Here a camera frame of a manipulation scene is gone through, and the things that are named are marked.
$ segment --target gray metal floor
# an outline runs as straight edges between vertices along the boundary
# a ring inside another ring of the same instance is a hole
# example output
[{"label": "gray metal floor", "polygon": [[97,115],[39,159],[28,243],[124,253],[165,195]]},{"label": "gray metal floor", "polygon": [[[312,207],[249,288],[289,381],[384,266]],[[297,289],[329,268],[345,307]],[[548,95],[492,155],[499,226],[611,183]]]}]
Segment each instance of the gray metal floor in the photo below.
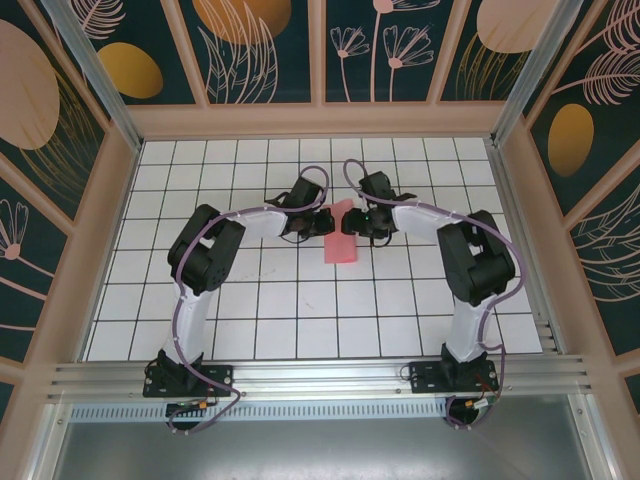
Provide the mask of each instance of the gray metal floor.
[{"label": "gray metal floor", "polygon": [[590,479],[563,397],[503,398],[479,433],[440,418],[73,424],[57,480]]}]

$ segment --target flower illustration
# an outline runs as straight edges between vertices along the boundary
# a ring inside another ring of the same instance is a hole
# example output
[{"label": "flower illustration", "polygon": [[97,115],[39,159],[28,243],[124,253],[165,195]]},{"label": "flower illustration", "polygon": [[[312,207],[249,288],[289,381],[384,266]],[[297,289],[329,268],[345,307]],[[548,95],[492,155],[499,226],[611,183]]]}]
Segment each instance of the flower illustration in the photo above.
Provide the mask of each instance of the flower illustration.
[{"label": "flower illustration", "polygon": [[[17,202],[15,210],[12,210],[11,204],[7,199],[0,200],[0,260],[18,260],[37,272],[53,277],[51,272],[34,265],[20,256],[28,220],[29,209],[25,205]],[[0,283],[39,300],[44,301],[47,298],[46,295],[12,282],[7,278],[0,277]],[[0,327],[10,328],[6,325],[0,325]]]},{"label": "flower illustration", "polygon": [[395,71],[402,67],[415,67],[433,61],[433,50],[427,50],[431,45],[431,39],[427,35],[428,27],[419,30],[407,27],[398,38],[398,27],[385,28],[384,49],[391,67],[391,79],[389,81],[389,101],[393,101],[393,76]]},{"label": "flower illustration", "polygon": [[424,10],[426,8],[435,7],[440,3],[440,0],[417,0],[417,1],[409,1],[409,0],[373,0],[373,8],[376,9],[378,13],[391,13],[394,10]]},{"label": "flower illustration", "polygon": [[344,87],[344,94],[347,97],[347,102],[351,102],[351,97],[349,97],[349,89],[347,87],[347,76],[344,72],[344,59],[362,55],[364,53],[369,53],[369,44],[364,43],[366,39],[364,33],[362,33],[362,27],[345,28],[344,33],[340,30],[340,27],[336,27],[332,28],[330,33],[333,46],[336,48],[338,57],[340,57],[340,68],[342,70],[342,85]]},{"label": "flower illustration", "polygon": [[6,199],[0,201],[0,258],[15,260],[20,257],[20,244],[29,220],[29,209],[16,203],[15,214]]}]

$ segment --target purple cable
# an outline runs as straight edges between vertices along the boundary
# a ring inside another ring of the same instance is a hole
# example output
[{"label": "purple cable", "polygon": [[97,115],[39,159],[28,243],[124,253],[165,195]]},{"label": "purple cable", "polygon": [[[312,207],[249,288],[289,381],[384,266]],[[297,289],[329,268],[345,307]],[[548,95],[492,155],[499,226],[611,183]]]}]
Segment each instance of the purple cable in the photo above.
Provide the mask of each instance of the purple cable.
[{"label": "purple cable", "polygon": [[[486,327],[486,323],[487,320],[489,319],[489,315],[491,314],[491,309],[493,307],[495,307],[498,303],[503,302],[505,300],[507,300],[508,298],[513,297],[516,293],[518,293],[523,287],[524,287],[524,283],[527,279],[527,266],[524,263],[524,258],[522,258],[522,254],[518,251],[518,249],[515,247],[515,245],[513,243],[511,243],[506,237],[504,237],[504,235],[502,235],[499,231],[497,231],[495,228],[492,228],[491,226],[487,225],[486,223],[483,222],[479,222],[478,220],[476,220],[475,218],[471,218],[468,217],[466,215],[461,215],[459,213],[456,212],[451,212],[449,210],[445,210],[444,208],[440,208],[440,207],[436,207],[435,205],[429,205],[428,203],[422,203],[420,201],[405,201],[405,202],[398,202],[396,200],[383,200],[381,198],[376,198],[372,195],[368,195],[366,193],[364,193],[363,191],[361,191],[358,186],[356,184],[353,183],[353,181],[351,180],[351,178],[349,178],[349,175],[347,173],[347,167],[350,164],[355,164],[358,165],[363,171],[365,175],[368,175],[367,173],[367,169],[364,166],[363,162],[360,162],[358,160],[354,160],[352,158],[346,160],[344,162],[344,164],[342,165],[342,172],[344,174],[344,178],[347,181],[347,184],[353,189],[355,190],[359,196],[361,196],[362,198],[369,200],[371,202],[375,202],[375,203],[382,203],[382,204],[386,204],[386,205],[392,205],[392,206],[417,206],[417,207],[421,207],[424,208],[426,210],[431,210],[432,212],[438,213],[440,215],[445,215],[449,218],[454,218],[456,220],[461,220],[467,223],[470,223],[471,225],[474,225],[478,228],[482,228],[484,231],[490,233],[491,235],[493,235],[494,237],[496,237],[498,240],[500,240],[502,243],[504,243],[504,245],[511,251],[511,253],[513,254],[513,257],[516,259],[516,262],[518,263],[518,266],[520,267],[520,280],[518,281],[518,284],[516,285],[516,287],[503,294],[500,295],[497,298],[494,298],[491,302],[488,303],[488,305],[486,306],[484,312],[482,312],[482,318],[480,319],[480,327],[478,328],[478,344],[487,351],[496,351],[496,350],[500,350],[500,381],[499,381],[499,386],[498,386],[498,392],[496,393],[496,396],[499,397],[500,394],[502,393],[502,386],[504,384],[504,370],[505,370],[505,362],[506,362],[506,351],[504,348],[503,344],[500,345],[494,345],[494,346],[487,346],[484,343],[484,331],[485,331],[485,327]],[[453,403],[453,401],[456,399],[456,396],[452,396],[449,397],[449,399],[447,400],[446,406],[445,406],[445,420],[446,422],[451,425],[452,427],[465,427],[465,429],[470,430],[471,426],[469,425],[465,425],[464,423],[460,422],[459,420],[453,418],[451,415],[449,415],[449,410],[451,409],[451,404]],[[493,410],[493,407],[489,408],[489,410],[480,418],[480,420],[475,422],[475,426],[480,425],[481,423],[483,423],[484,421],[486,421],[486,419],[489,417],[490,412]]]},{"label": "purple cable", "polygon": [[218,215],[216,218],[210,220],[204,226],[204,228],[202,230],[200,230],[198,235],[196,235],[196,237],[193,239],[193,241],[189,244],[189,246],[185,250],[184,255],[182,255],[182,258],[180,259],[180,263],[178,263],[178,269],[176,270],[176,283],[178,285],[178,288],[180,288],[180,298],[178,299],[178,302],[176,304],[176,308],[173,311],[173,318],[171,320],[171,336],[173,337],[173,345],[176,348],[176,352],[178,354],[178,358],[180,358],[180,362],[185,366],[185,368],[191,374],[193,374],[198,379],[202,380],[203,382],[207,383],[208,385],[210,385],[212,387],[218,387],[218,388],[221,388],[221,389],[226,390],[228,392],[235,393],[236,394],[236,398],[231,403],[229,403],[229,405],[227,405],[222,410],[220,410],[220,412],[218,412],[213,418],[211,418],[210,420],[207,420],[206,422],[199,423],[198,425],[196,425],[195,427],[193,427],[193,428],[191,428],[189,430],[178,430],[174,426],[173,420],[175,419],[175,417],[177,415],[182,413],[181,410],[176,410],[169,417],[169,422],[168,422],[169,423],[169,428],[171,428],[172,433],[180,434],[180,435],[189,435],[189,433],[201,432],[202,430],[204,430],[204,429],[210,427],[211,425],[213,425],[227,411],[229,411],[231,408],[233,408],[234,405],[240,401],[240,397],[242,396],[240,391],[238,391],[237,389],[235,389],[235,388],[233,388],[233,387],[231,387],[229,385],[225,385],[223,383],[216,382],[215,380],[211,380],[210,378],[205,377],[200,372],[198,372],[195,368],[193,368],[189,364],[189,362],[187,361],[187,359],[184,356],[184,352],[182,351],[182,348],[180,347],[180,342],[179,342],[180,339],[178,337],[178,317],[180,315],[180,310],[181,310],[182,305],[184,303],[184,299],[183,298],[184,298],[184,295],[185,295],[185,288],[184,288],[184,283],[182,282],[182,270],[184,269],[184,265],[185,265],[185,263],[187,261],[187,258],[189,258],[189,255],[191,255],[191,252],[193,252],[193,249],[200,242],[200,240],[202,240],[202,238],[206,235],[206,233],[216,223],[222,221],[225,218],[233,218],[233,217],[237,217],[239,215],[246,215],[246,214],[249,214],[249,213],[264,212],[264,211],[282,212],[282,213],[298,213],[298,212],[304,212],[306,210],[314,209],[314,208],[319,207],[320,205],[322,205],[324,203],[325,199],[327,198],[327,190],[329,189],[329,174],[327,173],[327,171],[325,169],[323,169],[321,167],[318,167],[316,165],[309,165],[308,167],[302,169],[302,171],[300,172],[300,176],[302,176],[308,170],[319,170],[320,172],[322,172],[322,174],[324,175],[324,178],[325,178],[325,185],[326,186],[322,190],[322,194],[316,199],[316,201],[314,201],[313,203],[311,203],[309,205],[306,205],[304,207],[299,207],[299,208],[280,208],[280,207],[272,207],[272,206],[262,206],[262,207],[244,208],[242,210],[237,210],[235,212],[227,212],[227,213],[223,213],[221,215]]}]

